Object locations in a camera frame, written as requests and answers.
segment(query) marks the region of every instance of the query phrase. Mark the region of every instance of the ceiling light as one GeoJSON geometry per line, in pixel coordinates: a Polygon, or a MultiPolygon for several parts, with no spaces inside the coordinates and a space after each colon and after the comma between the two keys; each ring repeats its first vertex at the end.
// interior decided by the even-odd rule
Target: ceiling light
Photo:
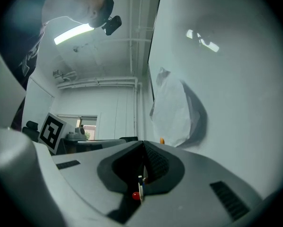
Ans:
{"type": "Polygon", "coordinates": [[[80,26],[72,28],[72,29],[66,31],[65,33],[57,36],[54,39],[54,42],[55,42],[55,44],[60,44],[61,42],[65,41],[67,39],[70,39],[70,38],[72,38],[76,35],[79,35],[79,34],[82,34],[84,32],[91,31],[91,30],[94,30],[94,28],[91,28],[89,26],[89,24],[80,25],[80,26]]]}

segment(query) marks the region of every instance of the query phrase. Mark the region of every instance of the black opening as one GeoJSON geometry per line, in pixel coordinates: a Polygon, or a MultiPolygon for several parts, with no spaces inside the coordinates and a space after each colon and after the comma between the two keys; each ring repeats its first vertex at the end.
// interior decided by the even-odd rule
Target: black opening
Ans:
{"type": "Polygon", "coordinates": [[[144,167],[148,172],[148,182],[143,188],[145,201],[147,195],[172,190],[185,172],[179,158],[147,141],[139,141],[105,158],[97,167],[99,178],[107,189],[124,195],[120,207],[108,214],[110,218],[125,223],[138,209],[141,203],[132,194],[139,191],[138,176],[143,176],[144,167]]]}

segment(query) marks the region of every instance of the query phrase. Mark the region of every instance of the ceiling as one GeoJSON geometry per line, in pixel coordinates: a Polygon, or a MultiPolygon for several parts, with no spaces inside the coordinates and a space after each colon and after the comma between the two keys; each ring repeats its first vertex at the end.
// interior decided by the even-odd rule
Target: ceiling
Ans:
{"type": "Polygon", "coordinates": [[[38,56],[38,66],[48,79],[53,80],[54,70],[60,70],[63,74],[76,71],[79,79],[140,77],[147,72],[152,29],[145,28],[153,28],[159,0],[132,2],[132,62],[130,62],[129,39],[130,0],[114,0],[114,2],[111,17],[119,15],[122,25],[111,36],[107,36],[101,28],[97,28],[55,45],[56,36],[80,24],[66,17],[48,24],[38,56]]]}

